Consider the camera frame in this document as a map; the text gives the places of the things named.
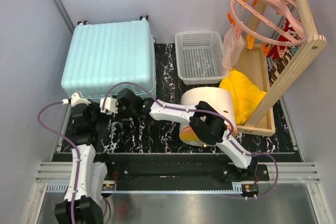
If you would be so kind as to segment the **light blue hard-shell suitcase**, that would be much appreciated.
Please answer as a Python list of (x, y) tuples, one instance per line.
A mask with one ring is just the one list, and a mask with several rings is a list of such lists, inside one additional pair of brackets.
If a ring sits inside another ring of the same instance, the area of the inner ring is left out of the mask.
[(142, 98), (156, 95), (155, 39), (147, 16), (128, 22), (79, 22), (71, 39), (61, 87), (100, 101), (128, 88)]

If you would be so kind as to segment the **white round drum box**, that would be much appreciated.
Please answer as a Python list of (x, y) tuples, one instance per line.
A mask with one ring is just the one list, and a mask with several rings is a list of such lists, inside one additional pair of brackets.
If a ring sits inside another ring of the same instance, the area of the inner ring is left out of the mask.
[[(197, 105), (200, 101), (207, 102), (216, 112), (223, 115), (234, 126), (233, 137), (237, 136), (234, 106), (231, 94), (222, 88), (200, 87), (186, 91), (181, 97), (181, 105)], [(180, 124), (179, 137), (182, 142), (193, 146), (203, 146), (191, 127), (186, 124)]]

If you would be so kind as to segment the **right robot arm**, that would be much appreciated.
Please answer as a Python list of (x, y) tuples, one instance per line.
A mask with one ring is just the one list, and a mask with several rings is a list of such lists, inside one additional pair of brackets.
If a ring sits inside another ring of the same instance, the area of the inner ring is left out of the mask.
[(258, 161), (233, 137), (233, 125), (207, 102), (197, 105), (164, 103), (154, 97), (142, 99), (128, 88), (115, 98), (106, 98), (102, 108), (116, 114), (126, 114), (142, 119), (171, 121), (190, 126), (201, 142), (220, 148), (233, 162), (239, 176), (250, 180), (257, 174)]

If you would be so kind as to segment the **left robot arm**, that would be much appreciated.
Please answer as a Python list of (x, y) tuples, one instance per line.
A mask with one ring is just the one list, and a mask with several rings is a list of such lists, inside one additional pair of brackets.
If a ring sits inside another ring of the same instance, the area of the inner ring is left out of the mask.
[(58, 223), (103, 223), (103, 181), (113, 175), (112, 165), (96, 158), (99, 105), (84, 98), (71, 98), (73, 136), (72, 168), (63, 202), (55, 206)]

